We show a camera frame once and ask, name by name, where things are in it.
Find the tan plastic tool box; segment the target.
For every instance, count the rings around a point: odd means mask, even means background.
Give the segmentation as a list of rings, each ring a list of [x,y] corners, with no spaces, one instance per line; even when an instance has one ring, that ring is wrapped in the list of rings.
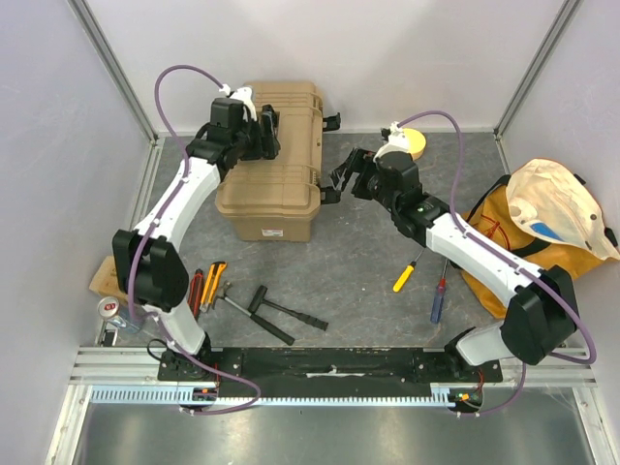
[[[240,161],[216,207],[243,241],[308,242],[321,208],[324,102],[311,81],[248,81],[257,108],[274,107],[280,150],[273,160]]]

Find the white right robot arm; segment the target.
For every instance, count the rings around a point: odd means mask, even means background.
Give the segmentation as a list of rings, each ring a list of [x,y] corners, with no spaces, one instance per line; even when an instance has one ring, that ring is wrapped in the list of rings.
[[[423,190],[408,153],[376,157],[355,148],[329,177],[336,190],[350,186],[356,198],[378,202],[401,234],[459,266],[506,307],[502,322],[455,338],[455,350],[443,359],[451,379],[466,381],[493,359],[516,357],[536,365],[576,332],[569,272],[559,265],[544,269],[529,263],[451,214],[444,201]]]

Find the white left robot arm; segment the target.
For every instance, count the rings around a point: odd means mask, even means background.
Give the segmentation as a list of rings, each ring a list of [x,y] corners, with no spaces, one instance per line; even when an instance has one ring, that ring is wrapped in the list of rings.
[[[215,99],[209,121],[181,144],[183,159],[163,196],[112,239],[118,286],[130,307],[141,306],[156,320],[169,346],[182,354],[179,368],[195,381],[209,376],[213,357],[202,350],[207,336],[186,300],[190,276],[178,250],[202,204],[238,162],[276,158],[278,126],[272,105],[256,108],[240,92]]]

